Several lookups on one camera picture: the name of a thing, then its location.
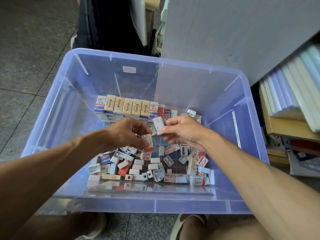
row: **leg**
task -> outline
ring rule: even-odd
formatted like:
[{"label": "leg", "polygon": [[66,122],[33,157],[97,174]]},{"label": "leg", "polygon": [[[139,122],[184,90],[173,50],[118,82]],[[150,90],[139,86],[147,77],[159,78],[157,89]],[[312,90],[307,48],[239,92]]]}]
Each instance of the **leg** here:
[{"label": "leg", "polygon": [[96,212],[75,212],[64,216],[35,215],[10,240],[74,240],[92,232],[97,224]]},{"label": "leg", "polygon": [[180,240],[272,240],[256,219],[244,220],[220,227],[215,231],[204,226],[194,216],[186,218],[180,232]]}]

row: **person's left hand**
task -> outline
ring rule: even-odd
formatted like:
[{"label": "person's left hand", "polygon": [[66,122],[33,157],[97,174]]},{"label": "person's left hand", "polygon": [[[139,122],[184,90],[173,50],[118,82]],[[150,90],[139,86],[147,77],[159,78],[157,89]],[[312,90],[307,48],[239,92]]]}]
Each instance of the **person's left hand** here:
[{"label": "person's left hand", "polygon": [[133,146],[136,149],[142,150],[148,147],[149,144],[135,134],[139,136],[152,134],[151,129],[141,120],[129,117],[125,117],[99,131],[104,133],[105,152],[126,146]]}]

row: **person's right hand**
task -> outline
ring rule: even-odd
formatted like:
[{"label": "person's right hand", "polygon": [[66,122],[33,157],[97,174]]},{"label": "person's right hand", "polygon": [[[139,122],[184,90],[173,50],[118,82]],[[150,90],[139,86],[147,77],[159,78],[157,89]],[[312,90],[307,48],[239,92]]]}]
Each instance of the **person's right hand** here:
[{"label": "person's right hand", "polygon": [[187,143],[189,146],[205,152],[203,141],[208,133],[213,132],[195,121],[189,115],[168,119],[161,128],[163,139],[169,144]]}]

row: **forearm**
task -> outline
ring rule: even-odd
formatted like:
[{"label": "forearm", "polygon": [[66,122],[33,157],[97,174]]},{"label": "forearm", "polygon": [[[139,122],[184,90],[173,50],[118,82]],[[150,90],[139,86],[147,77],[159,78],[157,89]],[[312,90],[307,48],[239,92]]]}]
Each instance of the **forearm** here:
[{"label": "forearm", "polygon": [[214,132],[208,133],[203,145],[275,240],[320,236],[318,192],[245,153]]},{"label": "forearm", "polygon": [[0,165],[2,238],[16,232],[74,173],[102,152],[93,133]]}]

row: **hand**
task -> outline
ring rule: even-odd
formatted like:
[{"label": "hand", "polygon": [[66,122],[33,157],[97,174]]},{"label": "hand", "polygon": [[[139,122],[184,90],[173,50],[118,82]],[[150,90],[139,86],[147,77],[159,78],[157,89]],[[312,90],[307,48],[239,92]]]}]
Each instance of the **hand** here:
[{"label": "hand", "polygon": [[137,137],[152,134],[151,129],[141,120],[125,117],[122,120],[102,129],[104,131],[105,152],[120,147],[132,146],[142,150],[149,146],[148,142]]},{"label": "hand", "polygon": [[163,139],[169,144],[187,143],[189,146],[205,152],[202,141],[207,133],[213,132],[207,129],[189,115],[181,115],[168,119],[161,128]]}]

